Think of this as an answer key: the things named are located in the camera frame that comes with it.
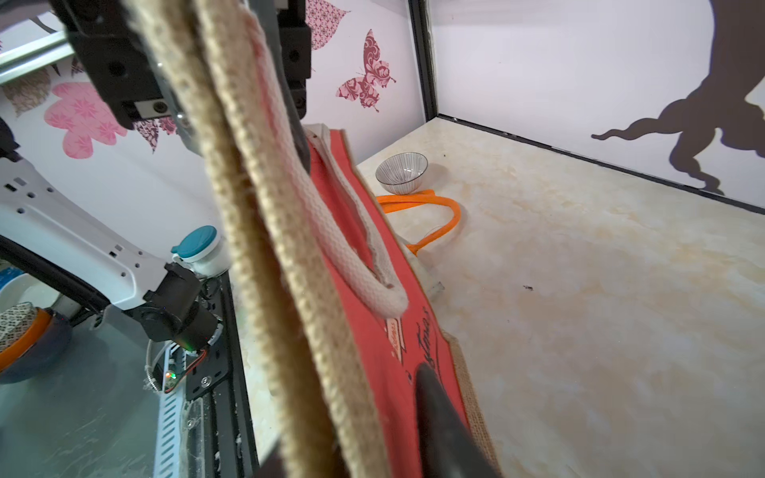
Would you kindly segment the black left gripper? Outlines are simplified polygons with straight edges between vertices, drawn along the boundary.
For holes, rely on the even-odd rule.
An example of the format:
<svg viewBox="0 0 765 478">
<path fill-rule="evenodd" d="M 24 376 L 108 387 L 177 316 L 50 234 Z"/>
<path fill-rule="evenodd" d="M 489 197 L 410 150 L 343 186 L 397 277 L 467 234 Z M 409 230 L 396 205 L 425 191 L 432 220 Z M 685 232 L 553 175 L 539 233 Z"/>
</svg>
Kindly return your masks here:
<svg viewBox="0 0 765 478">
<path fill-rule="evenodd" d="M 129 27 L 121 1 L 52 1 L 54 13 L 75 56 L 118 123 L 135 129 L 140 121 L 171 118 L 184 145 L 198 146 L 161 63 Z M 311 30 L 304 1 L 246 1 L 266 33 L 277 68 L 298 153 L 308 153 L 301 120 L 306 115 L 306 81 L 311 77 Z"/>
</svg>

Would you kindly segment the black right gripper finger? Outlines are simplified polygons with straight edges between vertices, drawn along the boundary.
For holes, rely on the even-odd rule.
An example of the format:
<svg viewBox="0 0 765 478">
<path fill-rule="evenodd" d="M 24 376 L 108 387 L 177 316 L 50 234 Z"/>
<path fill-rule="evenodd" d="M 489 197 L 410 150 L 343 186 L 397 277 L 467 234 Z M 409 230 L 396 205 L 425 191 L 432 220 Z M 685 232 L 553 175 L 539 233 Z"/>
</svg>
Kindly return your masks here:
<svg viewBox="0 0 765 478">
<path fill-rule="evenodd" d="M 498 477 L 429 364 L 416 369 L 416 420 L 424 477 Z"/>
</svg>

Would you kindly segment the red Christmas jute bag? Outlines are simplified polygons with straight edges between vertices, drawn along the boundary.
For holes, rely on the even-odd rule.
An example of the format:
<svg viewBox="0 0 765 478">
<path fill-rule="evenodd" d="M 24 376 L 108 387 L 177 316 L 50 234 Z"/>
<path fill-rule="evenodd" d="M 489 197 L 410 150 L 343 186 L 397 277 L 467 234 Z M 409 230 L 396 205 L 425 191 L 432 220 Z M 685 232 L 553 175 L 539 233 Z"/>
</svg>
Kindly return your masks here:
<svg viewBox="0 0 765 478">
<path fill-rule="evenodd" d="M 131 1 L 204 157 L 276 394 L 263 477 L 424 477 L 416 369 L 429 364 L 499 473 L 458 344 L 442 332 L 342 137 L 296 149 L 260 21 L 239 1 Z"/>
</svg>

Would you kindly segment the canvas tote bag orange handles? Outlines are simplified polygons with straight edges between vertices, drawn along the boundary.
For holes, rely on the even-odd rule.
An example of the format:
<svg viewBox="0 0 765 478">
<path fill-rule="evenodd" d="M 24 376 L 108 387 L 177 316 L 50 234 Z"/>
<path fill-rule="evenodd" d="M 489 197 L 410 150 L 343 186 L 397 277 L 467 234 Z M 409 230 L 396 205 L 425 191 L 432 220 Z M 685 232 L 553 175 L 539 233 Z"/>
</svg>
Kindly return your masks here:
<svg viewBox="0 0 765 478">
<path fill-rule="evenodd" d="M 420 282 L 426 298 L 433 302 L 445 290 L 428 261 L 420 253 L 426 246 L 460 229 L 462 208 L 450 198 L 439 196 L 433 189 L 405 195 L 379 195 L 378 204 L 392 219 L 394 237 L 404 252 L 408 265 Z"/>
</svg>

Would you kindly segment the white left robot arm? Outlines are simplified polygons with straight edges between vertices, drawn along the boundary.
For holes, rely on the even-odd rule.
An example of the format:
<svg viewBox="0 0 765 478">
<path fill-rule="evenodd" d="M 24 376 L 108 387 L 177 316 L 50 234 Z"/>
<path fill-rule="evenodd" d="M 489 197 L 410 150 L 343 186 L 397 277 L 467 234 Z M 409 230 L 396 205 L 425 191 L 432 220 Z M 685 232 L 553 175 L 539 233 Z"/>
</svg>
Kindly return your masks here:
<svg viewBox="0 0 765 478">
<path fill-rule="evenodd" d="M 47 8 L 62 31 L 4 53 L 3 85 L 74 55 L 120 127 L 170 119 L 197 150 L 187 114 L 123 2 L 50 1 Z M 81 304 L 126 312 L 154 341 L 200 351 L 220 335 L 219 320 L 197 302 L 201 284 L 191 271 L 143 252 L 67 199 L 20 155 L 9 127 L 1 130 L 1 249 Z"/>
</svg>

